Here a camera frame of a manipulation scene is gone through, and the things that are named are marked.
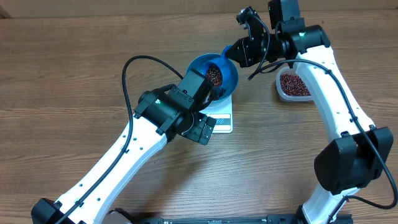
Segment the red adzuki beans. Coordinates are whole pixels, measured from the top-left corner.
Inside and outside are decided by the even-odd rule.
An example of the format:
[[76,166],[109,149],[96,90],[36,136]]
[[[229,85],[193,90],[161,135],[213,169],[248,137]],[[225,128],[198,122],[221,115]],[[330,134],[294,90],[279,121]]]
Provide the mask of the red adzuki beans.
[[[311,96],[308,88],[298,75],[282,75],[281,76],[282,89],[288,95],[292,96]],[[216,99],[223,95],[223,91],[216,94]]]

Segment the blue plastic measuring scoop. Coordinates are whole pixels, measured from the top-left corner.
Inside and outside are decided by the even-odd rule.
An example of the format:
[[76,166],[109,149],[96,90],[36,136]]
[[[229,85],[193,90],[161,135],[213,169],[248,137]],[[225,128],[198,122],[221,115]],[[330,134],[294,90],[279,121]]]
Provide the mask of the blue plastic measuring scoop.
[[227,82],[231,76],[231,69],[229,68],[229,59],[226,56],[227,51],[231,45],[227,45],[221,54],[205,54],[206,60],[203,62],[203,71],[206,78],[219,91],[225,92],[227,89]]

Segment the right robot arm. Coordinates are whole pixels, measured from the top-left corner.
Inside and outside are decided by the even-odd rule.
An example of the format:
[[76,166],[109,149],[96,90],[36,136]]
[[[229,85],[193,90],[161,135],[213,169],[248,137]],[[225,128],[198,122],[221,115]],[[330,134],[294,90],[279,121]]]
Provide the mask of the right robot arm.
[[304,82],[326,127],[329,143],[315,158],[318,180],[311,197],[287,223],[351,223],[338,212],[372,180],[392,174],[386,166],[394,138],[358,105],[336,64],[331,42],[319,25],[307,26],[297,1],[270,1],[270,25],[247,7],[236,17],[248,36],[226,56],[257,73],[291,68]]

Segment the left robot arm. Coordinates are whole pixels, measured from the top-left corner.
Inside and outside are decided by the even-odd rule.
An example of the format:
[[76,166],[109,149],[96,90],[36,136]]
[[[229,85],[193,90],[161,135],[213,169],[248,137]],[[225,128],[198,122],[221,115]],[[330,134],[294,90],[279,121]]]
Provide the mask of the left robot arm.
[[144,92],[118,140],[74,187],[56,201],[40,199],[34,223],[101,223],[137,171],[175,136],[208,144],[216,120],[200,106],[212,84],[195,69],[178,85]]

